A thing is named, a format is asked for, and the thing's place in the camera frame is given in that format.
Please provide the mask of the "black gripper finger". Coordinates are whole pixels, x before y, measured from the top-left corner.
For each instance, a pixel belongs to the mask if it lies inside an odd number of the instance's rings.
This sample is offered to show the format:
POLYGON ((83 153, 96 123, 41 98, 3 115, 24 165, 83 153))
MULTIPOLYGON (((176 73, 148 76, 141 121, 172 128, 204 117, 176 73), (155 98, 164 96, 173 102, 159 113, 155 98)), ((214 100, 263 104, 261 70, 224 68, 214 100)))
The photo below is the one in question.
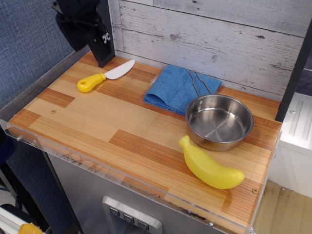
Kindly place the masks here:
POLYGON ((56 15, 56 23, 69 42, 70 46, 78 51, 87 45, 84 33, 79 30, 75 23, 65 18, 63 15, 56 15))
POLYGON ((99 67, 103 68, 115 57, 113 41, 103 23, 92 26, 85 34, 85 38, 99 67))

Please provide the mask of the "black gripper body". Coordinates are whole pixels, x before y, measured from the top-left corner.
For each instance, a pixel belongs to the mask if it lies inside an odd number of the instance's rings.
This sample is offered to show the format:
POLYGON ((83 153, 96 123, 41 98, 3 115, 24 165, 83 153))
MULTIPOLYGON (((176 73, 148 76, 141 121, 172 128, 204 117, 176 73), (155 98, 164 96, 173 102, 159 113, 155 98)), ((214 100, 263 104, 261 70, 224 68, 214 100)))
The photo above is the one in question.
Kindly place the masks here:
POLYGON ((89 30, 102 23, 97 12, 99 0, 54 0, 52 8, 56 10, 56 21, 83 30, 89 30))

